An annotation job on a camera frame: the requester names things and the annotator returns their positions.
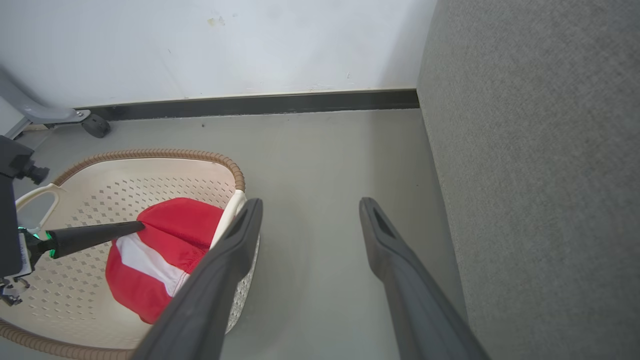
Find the black wheel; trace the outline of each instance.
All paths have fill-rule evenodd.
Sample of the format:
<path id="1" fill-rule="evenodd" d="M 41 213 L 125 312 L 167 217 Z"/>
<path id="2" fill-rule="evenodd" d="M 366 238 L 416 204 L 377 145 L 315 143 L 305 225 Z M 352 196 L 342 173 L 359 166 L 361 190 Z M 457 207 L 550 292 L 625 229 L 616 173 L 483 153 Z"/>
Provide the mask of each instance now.
<path id="1" fill-rule="evenodd" d="M 83 129 L 90 133 L 91 136 L 95 136 L 97 138 L 104 138 L 111 131 L 111 126 L 96 114 L 91 114 L 86 119 L 80 122 L 82 124 Z"/>

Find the brown woven rim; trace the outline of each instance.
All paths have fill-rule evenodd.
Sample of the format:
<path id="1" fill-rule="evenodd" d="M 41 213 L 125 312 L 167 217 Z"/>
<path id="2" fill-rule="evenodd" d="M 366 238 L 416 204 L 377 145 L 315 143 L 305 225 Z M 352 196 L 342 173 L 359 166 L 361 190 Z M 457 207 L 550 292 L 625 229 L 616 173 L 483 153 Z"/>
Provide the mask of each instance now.
<path id="1" fill-rule="evenodd" d="M 75 164 L 58 176 L 52 183 L 56 186 L 62 185 L 70 177 L 78 173 L 80 170 L 96 163 L 110 160 L 122 159 L 149 159 L 149 158 L 171 158 L 171 159 L 189 159 L 211 161 L 223 165 L 234 175 L 236 179 L 236 190 L 244 191 L 244 175 L 240 168 L 230 158 L 216 154 L 215 152 L 195 151 L 195 150 L 179 150 L 179 149 L 140 149 L 140 150 L 124 150 L 105 152 L 103 154 L 93 155 L 83 161 Z"/>
<path id="2" fill-rule="evenodd" d="M 60 186 L 80 170 L 103 161 L 145 158 L 204 160 L 218 163 L 229 169 L 229 171 L 234 175 L 234 178 L 236 179 L 236 189 L 244 191 L 244 175 L 236 163 L 234 163 L 230 158 L 214 152 L 178 149 L 141 149 L 105 152 L 80 161 L 62 173 L 62 175 L 58 176 L 54 181 L 52 181 L 52 183 L 56 186 Z M 70 359 L 126 360 L 133 355 L 133 350 L 86 347 L 45 338 L 32 332 L 22 330 L 2 319 L 0 319 L 0 336 L 19 345 L 32 348 L 33 350 Z"/>

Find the beige plastic basket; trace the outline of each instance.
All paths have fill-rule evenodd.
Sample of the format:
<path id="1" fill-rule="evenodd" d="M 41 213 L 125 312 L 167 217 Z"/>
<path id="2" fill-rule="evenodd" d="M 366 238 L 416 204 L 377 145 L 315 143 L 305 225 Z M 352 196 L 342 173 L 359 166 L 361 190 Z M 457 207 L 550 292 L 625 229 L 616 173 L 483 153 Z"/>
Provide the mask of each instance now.
<path id="1" fill-rule="evenodd" d="M 244 176 L 229 158 L 203 151 L 149 149 L 88 158 L 51 184 L 16 201 L 19 210 L 44 193 L 54 203 L 41 229 L 125 222 L 158 202 L 189 197 L 224 209 L 212 247 L 246 202 Z M 26 277 L 23 303 L 0 304 L 0 336 L 72 359 L 125 359 L 149 325 L 117 303 L 104 278 L 110 243 L 51 259 L 43 256 Z M 251 285 L 238 284 L 227 332 L 236 324 Z"/>

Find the white stripe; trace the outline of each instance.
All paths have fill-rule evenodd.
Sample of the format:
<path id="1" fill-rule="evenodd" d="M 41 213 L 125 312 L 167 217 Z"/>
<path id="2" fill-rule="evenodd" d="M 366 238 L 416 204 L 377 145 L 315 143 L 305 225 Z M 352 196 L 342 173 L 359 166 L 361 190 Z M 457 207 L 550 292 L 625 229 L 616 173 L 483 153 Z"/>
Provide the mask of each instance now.
<path id="1" fill-rule="evenodd" d="M 173 297 L 189 278 L 189 274 L 167 263 L 162 255 L 140 240 L 138 234 L 125 235 L 116 240 L 122 264 L 149 275 L 164 284 Z"/>

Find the red and white garment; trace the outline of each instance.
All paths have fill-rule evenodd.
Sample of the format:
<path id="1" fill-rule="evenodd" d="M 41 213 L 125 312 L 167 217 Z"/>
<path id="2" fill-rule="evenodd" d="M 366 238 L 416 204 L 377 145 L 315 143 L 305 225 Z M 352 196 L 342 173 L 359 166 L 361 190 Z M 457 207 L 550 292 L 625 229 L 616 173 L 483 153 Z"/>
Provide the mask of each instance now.
<path id="1" fill-rule="evenodd" d="M 154 323 L 209 245 L 223 210 L 178 198 L 138 215 L 145 229 L 113 241 L 106 279 L 114 299 Z"/>

